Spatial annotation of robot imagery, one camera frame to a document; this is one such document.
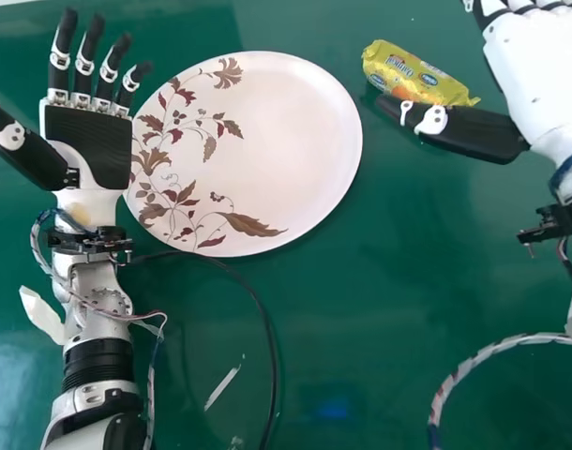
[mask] green tabletop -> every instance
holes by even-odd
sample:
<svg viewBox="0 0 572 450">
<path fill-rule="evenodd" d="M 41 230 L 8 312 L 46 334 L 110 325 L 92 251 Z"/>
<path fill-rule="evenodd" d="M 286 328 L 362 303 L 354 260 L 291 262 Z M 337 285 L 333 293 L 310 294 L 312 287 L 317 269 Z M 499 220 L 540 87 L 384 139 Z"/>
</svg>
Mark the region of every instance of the green tabletop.
<svg viewBox="0 0 572 450">
<path fill-rule="evenodd" d="M 283 368 L 273 449 L 424 449 L 433 393 L 460 360 L 508 335 L 563 330 L 571 287 L 553 245 L 538 246 L 532 260 L 515 237 L 551 201 L 551 164 L 525 155 L 499 167 L 447 154 L 371 107 L 375 93 L 360 55 L 384 38 L 469 85 L 483 98 L 479 107 L 504 110 L 482 37 L 458 0 L 72 5 L 83 18 L 105 14 L 106 45 L 132 32 L 125 67 L 154 60 L 138 105 L 204 59 L 270 50 L 324 67 L 358 107 L 363 158 L 340 206 L 286 247 L 228 261 L 258 290 L 278 333 Z M 62 7 L 0 7 L 0 103 L 31 128 Z M 53 200 L 0 159 L 0 450 L 38 448 L 60 393 L 61 349 L 27 320 L 17 293 L 25 284 L 54 300 L 28 244 L 35 216 Z M 123 203 L 118 220 L 137 253 L 164 249 Z M 158 358 L 158 449 L 257 448 L 269 360 L 247 293 L 189 257 L 127 268 L 120 278 L 137 310 L 170 316 Z M 134 335 L 143 385 L 153 340 L 142 330 Z M 453 394 L 443 434 L 451 449 L 572 449 L 572 348 L 520 348 L 488 362 Z"/>
</svg>

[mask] floral pattern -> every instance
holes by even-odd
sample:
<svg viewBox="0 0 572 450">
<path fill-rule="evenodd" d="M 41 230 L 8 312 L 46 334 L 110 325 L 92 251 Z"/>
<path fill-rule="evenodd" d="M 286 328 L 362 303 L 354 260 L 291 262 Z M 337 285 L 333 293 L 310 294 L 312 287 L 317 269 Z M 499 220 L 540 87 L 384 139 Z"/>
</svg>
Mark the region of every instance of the floral pattern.
<svg viewBox="0 0 572 450">
<path fill-rule="evenodd" d="M 188 83 L 197 77 L 213 79 L 215 89 L 230 89 L 240 83 L 243 70 L 235 58 L 221 58 L 218 64 L 220 68 L 216 71 L 199 69 L 198 74 L 186 80 L 181 81 L 176 77 L 169 80 L 161 87 L 157 97 L 164 111 L 163 116 L 139 115 L 136 120 L 143 122 L 147 131 L 142 136 L 132 136 L 136 148 L 140 150 L 132 155 L 132 169 L 135 172 L 130 174 L 128 193 L 137 187 L 135 197 L 144 199 L 138 221 L 150 229 L 159 223 L 160 218 L 168 217 L 170 229 L 163 234 L 165 242 L 188 243 L 192 251 L 221 245 L 226 240 L 226 226 L 251 237 L 274 237 L 287 231 L 274 229 L 257 218 L 236 213 L 233 200 L 216 192 L 204 195 L 217 204 L 217 210 L 198 215 L 196 206 L 202 193 L 197 191 L 196 180 L 182 185 L 177 173 L 162 177 L 169 182 L 170 188 L 159 190 L 155 186 L 152 175 L 156 169 L 172 165 L 170 152 L 166 150 L 171 151 L 171 147 L 179 143 L 185 133 L 195 133 L 201 138 L 205 164 L 218 151 L 218 142 L 222 137 L 245 139 L 240 126 L 232 118 L 225 117 L 225 112 L 207 112 L 204 108 L 197 108 L 196 93 L 187 88 Z M 221 218 L 221 222 L 209 220 L 210 217 Z"/>
</svg>

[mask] screw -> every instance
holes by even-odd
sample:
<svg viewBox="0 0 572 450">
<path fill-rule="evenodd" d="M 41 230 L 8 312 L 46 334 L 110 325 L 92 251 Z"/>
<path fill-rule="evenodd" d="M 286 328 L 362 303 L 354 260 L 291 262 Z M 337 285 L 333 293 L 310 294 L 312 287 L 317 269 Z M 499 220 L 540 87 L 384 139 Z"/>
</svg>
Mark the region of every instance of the screw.
<svg viewBox="0 0 572 450">
<path fill-rule="evenodd" d="M 530 253 L 532 259 L 535 259 L 536 255 L 534 254 L 534 249 L 532 248 L 532 244 L 524 244 L 523 246 L 528 248 L 528 253 Z"/>
</svg>

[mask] snack package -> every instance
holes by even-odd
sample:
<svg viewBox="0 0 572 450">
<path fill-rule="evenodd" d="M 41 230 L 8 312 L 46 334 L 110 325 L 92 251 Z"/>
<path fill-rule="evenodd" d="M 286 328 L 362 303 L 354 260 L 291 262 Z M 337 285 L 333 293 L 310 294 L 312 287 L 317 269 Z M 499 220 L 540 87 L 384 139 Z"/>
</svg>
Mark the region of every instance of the snack package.
<svg viewBox="0 0 572 450">
<path fill-rule="evenodd" d="M 363 71 L 378 89 L 404 100 L 445 106 L 480 101 L 453 77 L 385 40 L 374 40 L 363 51 Z"/>
</svg>

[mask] electrical wire bundle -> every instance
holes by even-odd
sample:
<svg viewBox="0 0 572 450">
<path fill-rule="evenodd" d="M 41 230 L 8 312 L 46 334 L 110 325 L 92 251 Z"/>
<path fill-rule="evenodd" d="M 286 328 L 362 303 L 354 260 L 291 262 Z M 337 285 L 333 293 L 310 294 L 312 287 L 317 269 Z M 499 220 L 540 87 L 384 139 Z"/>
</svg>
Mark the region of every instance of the electrical wire bundle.
<svg viewBox="0 0 572 450">
<path fill-rule="evenodd" d="M 572 262 L 566 254 L 567 237 L 562 238 L 557 245 L 557 256 L 567 269 L 572 279 Z M 484 347 L 475 356 L 463 361 L 457 369 L 451 373 L 443 384 L 441 384 L 438 392 L 434 396 L 431 403 L 431 409 L 428 419 L 428 444 L 430 450 L 442 450 L 442 441 L 440 436 L 440 423 L 443 415 L 444 404 L 451 395 L 453 389 L 465 378 L 472 370 L 480 364 L 490 359 L 497 353 L 506 352 L 519 345 L 535 345 L 535 344 L 564 344 L 572 345 L 572 337 L 558 333 L 537 333 L 533 335 L 518 335 L 507 337 L 500 342 L 492 343 Z"/>
<path fill-rule="evenodd" d="M 141 314 L 141 315 L 123 315 L 114 313 L 104 308 L 97 307 L 90 300 L 84 298 L 82 295 L 73 290 L 73 288 L 62 277 L 60 277 L 58 274 L 54 272 L 53 268 L 46 261 L 40 250 L 38 238 L 40 236 L 41 226 L 46 220 L 48 220 L 49 218 L 53 218 L 55 216 L 62 219 L 64 222 L 67 223 L 67 225 L 69 225 L 74 231 L 78 233 L 85 233 L 85 234 L 90 233 L 88 230 L 85 229 L 84 226 L 78 223 L 70 214 L 61 209 L 53 208 L 40 213 L 38 215 L 36 222 L 32 226 L 32 230 L 30 232 L 30 245 L 32 247 L 32 252 L 34 254 L 34 257 L 38 265 L 42 269 L 42 271 L 46 275 L 48 275 L 55 284 L 61 286 L 66 292 L 75 297 L 82 305 L 92 310 L 96 314 L 100 314 L 104 317 L 108 317 L 120 322 L 136 323 L 139 326 L 146 328 L 148 331 L 150 331 L 157 337 L 155 346 L 153 348 L 151 361 L 148 367 L 148 378 L 147 378 L 148 407 L 147 407 L 147 420 L 146 420 L 146 440 L 144 442 L 143 450 L 149 450 L 153 442 L 153 435 L 155 430 L 155 363 L 157 360 L 159 345 L 163 340 L 163 328 L 165 327 L 165 324 L 168 321 L 167 314 L 159 310 L 153 310 L 147 314 Z M 276 340 L 276 334 L 273 325 L 271 323 L 271 320 L 269 318 L 269 314 L 267 313 L 267 310 L 263 305 L 263 303 L 261 302 L 261 300 L 259 299 L 257 293 L 250 287 L 250 285 L 248 285 L 248 283 L 242 278 L 242 276 L 237 271 L 232 269 L 230 266 L 224 264 L 219 260 L 198 253 L 186 253 L 180 250 L 170 250 L 154 255 L 144 255 L 141 257 L 137 257 L 134 258 L 130 263 L 119 262 L 112 256 L 110 256 L 109 259 L 115 265 L 125 267 L 128 265 L 144 263 L 146 261 L 150 261 L 153 259 L 163 258 L 167 256 L 178 256 L 178 255 L 179 256 L 188 255 L 199 258 L 225 271 L 228 275 L 230 275 L 232 279 L 234 279 L 238 284 L 240 284 L 243 288 L 245 288 L 248 291 L 251 298 L 254 300 L 257 309 L 259 310 L 259 313 L 263 320 L 263 328 L 267 337 L 267 344 L 269 346 L 270 364 L 271 364 L 271 388 L 270 388 L 269 409 L 268 409 L 267 419 L 265 421 L 265 426 L 263 427 L 263 435 L 259 444 L 259 449 L 265 450 L 269 444 L 269 439 L 271 437 L 271 432 L 277 415 L 276 409 L 278 406 L 279 360 L 278 360 L 278 344 Z M 162 318 L 162 322 L 159 328 L 144 323 L 145 320 L 152 319 L 154 317 Z"/>
</svg>

